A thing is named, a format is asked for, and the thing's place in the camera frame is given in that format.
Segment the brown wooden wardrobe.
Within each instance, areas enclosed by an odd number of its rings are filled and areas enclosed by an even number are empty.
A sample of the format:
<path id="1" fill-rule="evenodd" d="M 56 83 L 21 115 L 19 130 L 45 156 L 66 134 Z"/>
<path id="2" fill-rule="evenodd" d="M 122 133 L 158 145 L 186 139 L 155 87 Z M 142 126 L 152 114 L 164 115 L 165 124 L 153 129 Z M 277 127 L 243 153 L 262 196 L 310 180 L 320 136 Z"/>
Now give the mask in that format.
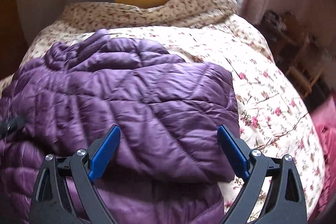
<path id="1" fill-rule="evenodd" d="M 17 0 L 0 2 L 0 76 L 13 74 L 28 50 L 18 15 Z"/>

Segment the small-floral pillow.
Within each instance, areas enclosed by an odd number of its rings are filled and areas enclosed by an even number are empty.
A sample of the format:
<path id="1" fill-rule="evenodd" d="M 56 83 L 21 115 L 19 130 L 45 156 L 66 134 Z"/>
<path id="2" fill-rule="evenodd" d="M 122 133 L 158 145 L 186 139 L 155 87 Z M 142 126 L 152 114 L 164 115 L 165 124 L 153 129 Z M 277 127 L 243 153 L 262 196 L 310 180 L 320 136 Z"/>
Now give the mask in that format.
<path id="1" fill-rule="evenodd" d="M 202 28 L 223 22 L 238 9 L 235 0 L 169 0 L 149 9 L 109 2 L 78 2 L 66 6 L 58 23 L 79 33 L 148 26 Z"/>

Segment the cluttered bedside table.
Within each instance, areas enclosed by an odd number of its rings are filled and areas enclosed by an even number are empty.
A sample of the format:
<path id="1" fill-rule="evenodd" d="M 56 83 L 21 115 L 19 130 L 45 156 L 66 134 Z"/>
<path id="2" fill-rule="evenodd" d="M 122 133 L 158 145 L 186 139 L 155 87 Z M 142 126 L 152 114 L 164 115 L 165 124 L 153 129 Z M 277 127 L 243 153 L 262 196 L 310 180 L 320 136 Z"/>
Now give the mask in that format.
<path id="1" fill-rule="evenodd" d="M 281 67 L 288 67 L 312 42 L 307 28 L 291 11 L 278 14 L 267 10 L 256 28 L 266 39 L 275 63 Z"/>

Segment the pink crumpled blanket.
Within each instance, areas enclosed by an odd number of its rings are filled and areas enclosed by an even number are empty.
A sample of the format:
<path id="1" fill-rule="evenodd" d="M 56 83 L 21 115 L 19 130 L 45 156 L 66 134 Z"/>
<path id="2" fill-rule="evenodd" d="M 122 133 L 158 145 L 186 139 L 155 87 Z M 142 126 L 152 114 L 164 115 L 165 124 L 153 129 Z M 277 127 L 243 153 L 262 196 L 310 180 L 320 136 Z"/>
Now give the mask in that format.
<path id="1" fill-rule="evenodd" d="M 331 94 L 310 116 L 322 145 L 325 162 L 322 192 L 309 218 L 309 221 L 313 221 L 335 195 L 335 94 Z"/>

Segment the wooden chair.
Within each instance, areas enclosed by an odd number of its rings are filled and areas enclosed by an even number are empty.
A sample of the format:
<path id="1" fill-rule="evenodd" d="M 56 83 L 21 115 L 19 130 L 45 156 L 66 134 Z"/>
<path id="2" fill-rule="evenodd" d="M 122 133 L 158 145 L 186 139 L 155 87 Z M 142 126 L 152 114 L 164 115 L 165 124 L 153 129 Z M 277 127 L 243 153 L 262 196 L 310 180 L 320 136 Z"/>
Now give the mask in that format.
<path id="1" fill-rule="evenodd" d="M 324 70 L 323 50 L 315 41 L 306 38 L 285 75 L 294 81 L 293 85 L 300 97 L 305 99 L 312 93 L 313 86 L 322 77 Z"/>

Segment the purple quilted down jacket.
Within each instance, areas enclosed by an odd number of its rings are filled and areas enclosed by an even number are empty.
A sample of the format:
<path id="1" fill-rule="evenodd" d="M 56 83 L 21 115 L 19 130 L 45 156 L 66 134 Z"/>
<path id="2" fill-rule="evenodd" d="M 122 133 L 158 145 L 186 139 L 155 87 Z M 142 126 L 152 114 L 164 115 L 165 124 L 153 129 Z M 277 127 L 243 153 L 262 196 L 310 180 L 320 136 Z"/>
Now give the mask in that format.
<path id="1" fill-rule="evenodd" d="M 218 182 L 234 173 L 217 143 L 226 125 L 239 135 L 232 75 L 188 63 L 158 42 L 112 38 L 55 43 L 19 69 L 1 97 L 1 120 L 23 131 L 1 140 L 1 193 L 29 221 L 46 155 L 73 155 L 112 125 L 121 142 L 97 188 L 118 223 L 218 223 Z"/>

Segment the floral cream bed quilt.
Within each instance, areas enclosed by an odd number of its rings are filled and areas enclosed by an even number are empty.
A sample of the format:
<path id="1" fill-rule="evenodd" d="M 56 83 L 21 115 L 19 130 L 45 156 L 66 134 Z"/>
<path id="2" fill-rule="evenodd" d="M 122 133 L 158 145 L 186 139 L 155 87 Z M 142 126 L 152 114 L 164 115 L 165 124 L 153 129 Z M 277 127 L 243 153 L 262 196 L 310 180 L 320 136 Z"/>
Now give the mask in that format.
<path id="1" fill-rule="evenodd" d="M 88 38 L 102 28 L 114 38 L 142 38 L 159 41 L 167 50 L 176 51 L 192 61 L 212 61 L 231 71 L 239 111 L 240 136 L 248 145 L 260 148 L 267 155 L 282 156 L 291 153 L 297 165 L 303 185 L 307 217 L 313 220 L 318 214 L 319 198 L 326 182 L 326 164 L 322 146 L 313 121 L 303 99 L 278 69 L 272 53 L 262 34 L 246 20 L 236 14 L 231 16 L 191 16 L 177 19 L 173 23 L 153 23 L 135 16 L 136 22 L 128 21 L 124 15 L 62 15 L 62 18 L 46 27 L 35 38 L 22 64 L 35 57 L 42 57 L 53 43 L 58 41 L 72 45 Z M 35 163 L 1 163 L 1 194 L 7 198 L 14 214 L 23 223 L 28 222 L 30 195 L 38 171 Z M 162 207 L 168 214 L 167 220 L 159 220 L 153 201 L 126 198 L 131 212 L 143 213 L 139 223 L 188 223 L 173 216 L 174 205 Z M 202 223 L 201 216 L 191 223 Z"/>

